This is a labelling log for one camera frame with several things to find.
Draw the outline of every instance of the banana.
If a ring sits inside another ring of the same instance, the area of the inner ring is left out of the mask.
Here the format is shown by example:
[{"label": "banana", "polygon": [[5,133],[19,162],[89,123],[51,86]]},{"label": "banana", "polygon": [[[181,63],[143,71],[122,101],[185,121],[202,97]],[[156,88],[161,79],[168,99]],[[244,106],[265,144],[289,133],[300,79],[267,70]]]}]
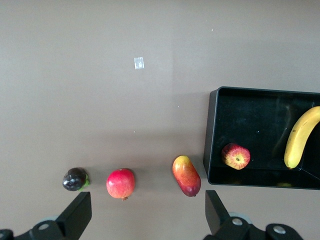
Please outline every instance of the banana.
[{"label": "banana", "polygon": [[294,169],[298,166],[308,137],[319,122],[320,106],[314,106],[306,111],[294,124],[284,152],[284,163],[289,169]]}]

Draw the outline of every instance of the apple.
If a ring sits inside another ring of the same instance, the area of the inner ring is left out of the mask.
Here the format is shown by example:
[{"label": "apple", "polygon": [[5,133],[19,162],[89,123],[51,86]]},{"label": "apple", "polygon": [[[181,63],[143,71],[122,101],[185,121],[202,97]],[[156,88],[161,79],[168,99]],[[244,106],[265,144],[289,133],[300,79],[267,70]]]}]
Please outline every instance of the apple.
[{"label": "apple", "polygon": [[250,151],[236,143],[229,143],[221,151],[222,161],[231,168],[241,170],[250,162]]}]

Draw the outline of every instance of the black tray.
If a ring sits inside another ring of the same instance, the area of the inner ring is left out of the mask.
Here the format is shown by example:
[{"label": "black tray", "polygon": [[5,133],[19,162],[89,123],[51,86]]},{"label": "black tray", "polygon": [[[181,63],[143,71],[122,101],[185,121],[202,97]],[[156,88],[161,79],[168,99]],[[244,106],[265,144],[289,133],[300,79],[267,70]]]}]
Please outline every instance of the black tray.
[{"label": "black tray", "polygon": [[[290,131],[308,109],[320,106],[320,93],[222,86],[210,93],[203,165],[213,185],[320,189],[320,124],[302,159],[289,170],[284,154]],[[247,148],[250,163],[241,170],[222,162],[228,143]]]}]

